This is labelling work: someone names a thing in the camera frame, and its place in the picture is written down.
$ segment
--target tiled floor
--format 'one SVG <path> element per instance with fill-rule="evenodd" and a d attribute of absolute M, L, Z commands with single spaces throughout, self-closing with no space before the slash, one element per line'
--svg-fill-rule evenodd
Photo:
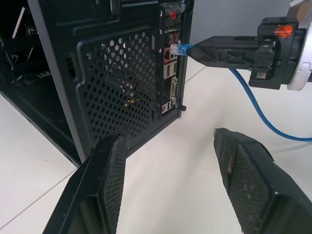
<path fill-rule="evenodd" d="M 311 144 L 272 133 L 228 70 L 191 60 L 187 80 L 187 112 L 127 159 L 118 234 L 241 233 L 212 145 L 216 127 L 261 141 L 312 198 Z M 311 91 L 253 89 L 272 123 L 300 137 L 311 136 Z M 0 108 L 0 234 L 40 234 L 75 168 L 3 98 Z"/>

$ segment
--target orange logo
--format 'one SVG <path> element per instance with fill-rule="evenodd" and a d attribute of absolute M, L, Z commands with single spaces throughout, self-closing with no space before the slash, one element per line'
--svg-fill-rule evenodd
<path fill-rule="evenodd" d="M 281 25 L 279 25 L 274 33 L 276 36 L 281 36 L 281 38 L 291 38 L 292 32 L 293 32 L 292 26 L 289 26 L 289 25 L 281 26 Z"/>

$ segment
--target perforated metal panel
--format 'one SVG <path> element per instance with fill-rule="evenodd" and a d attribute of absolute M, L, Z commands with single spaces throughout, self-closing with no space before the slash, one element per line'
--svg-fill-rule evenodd
<path fill-rule="evenodd" d="M 77 94 L 94 143 L 122 128 L 128 128 L 133 139 L 150 124 L 156 94 L 156 61 L 151 45 L 149 30 L 80 44 L 84 82 Z"/>

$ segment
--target red port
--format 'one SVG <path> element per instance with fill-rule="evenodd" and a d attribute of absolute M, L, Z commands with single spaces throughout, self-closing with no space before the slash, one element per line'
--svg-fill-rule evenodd
<path fill-rule="evenodd" d="M 176 13 L 175 12 L 170 12 L 169 13 L 169 16 L 172 20 L 175 20 L 176 19 Z"/>

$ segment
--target black computer case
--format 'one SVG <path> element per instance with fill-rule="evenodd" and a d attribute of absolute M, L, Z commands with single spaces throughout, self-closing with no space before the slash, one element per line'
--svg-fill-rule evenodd
<path fill-rule="evenodd" d="M 194 0 L 25 0 L 0 9 L 0 93 L 70 161 L 129 154 L 181 116 Z"/>

